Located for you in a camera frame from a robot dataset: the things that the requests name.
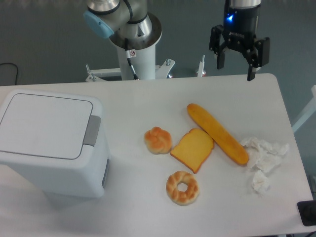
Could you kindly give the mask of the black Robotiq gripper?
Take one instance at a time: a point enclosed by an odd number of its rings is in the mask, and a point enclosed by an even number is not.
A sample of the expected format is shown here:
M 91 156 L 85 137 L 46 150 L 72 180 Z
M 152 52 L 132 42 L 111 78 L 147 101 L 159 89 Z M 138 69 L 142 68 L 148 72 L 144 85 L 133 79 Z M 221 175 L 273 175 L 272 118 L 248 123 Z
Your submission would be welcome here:
M 255 79 L 258 68 L 269 63 L 270 38 L 254 40 L 259 20 L 260 6 L 250 8 L 224 8 L 223 25 L 211 29 L 209 50 L 217 57 L 217 69 L 225 65 L 225 50 L 243 52 L 248 62 L 247 81 Z

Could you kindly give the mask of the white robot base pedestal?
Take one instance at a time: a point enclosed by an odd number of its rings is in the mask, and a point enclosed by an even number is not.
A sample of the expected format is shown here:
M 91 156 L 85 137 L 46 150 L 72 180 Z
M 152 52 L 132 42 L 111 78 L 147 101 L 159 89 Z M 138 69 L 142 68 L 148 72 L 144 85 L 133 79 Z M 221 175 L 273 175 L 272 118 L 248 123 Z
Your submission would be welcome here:
M 121 80 L 167 79 L 175 66 L 175 61 L 166 59 L 161 65 L 156 64 L 156 47 L 150 46 L 141 50 L 125 51 L 117 47 L 118 68 L 90 70 L 86 65 L 86 82 L 101 82 L 119 77 Z

